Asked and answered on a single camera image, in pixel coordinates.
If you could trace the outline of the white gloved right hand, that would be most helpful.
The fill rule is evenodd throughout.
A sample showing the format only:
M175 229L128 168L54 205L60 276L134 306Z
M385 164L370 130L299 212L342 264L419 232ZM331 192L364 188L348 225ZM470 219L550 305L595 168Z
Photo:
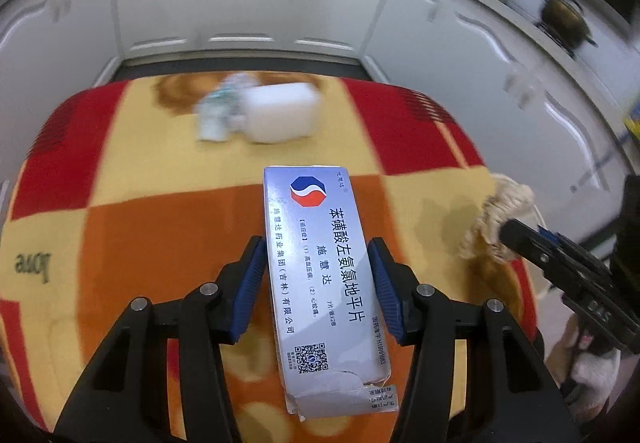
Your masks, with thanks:
M546 359L557 385L571 380L576 383L577 390L568 393L565 400L575 423L588 423L600 414L620 371L620 350L612 348L602 355L593 354L590 349L594 342L596 338L573 314Z

